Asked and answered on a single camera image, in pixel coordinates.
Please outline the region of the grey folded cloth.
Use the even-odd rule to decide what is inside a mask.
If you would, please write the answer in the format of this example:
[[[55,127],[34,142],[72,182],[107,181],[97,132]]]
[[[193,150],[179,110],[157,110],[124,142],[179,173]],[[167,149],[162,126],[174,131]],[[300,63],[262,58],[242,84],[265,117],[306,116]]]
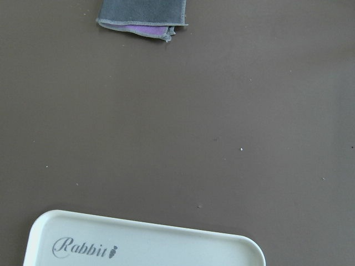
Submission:
[[[103,28],[171,41],[175,27],[186,27],[184,0],[106,0],[96,19]]]

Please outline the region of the cream rabbit tray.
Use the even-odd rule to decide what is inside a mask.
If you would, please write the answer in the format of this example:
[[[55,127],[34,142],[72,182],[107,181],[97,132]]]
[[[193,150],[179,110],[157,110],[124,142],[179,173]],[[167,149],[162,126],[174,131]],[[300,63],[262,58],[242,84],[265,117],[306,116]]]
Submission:
[[[251,239],[62,210],[33,223],[24,265],[265,265]]]

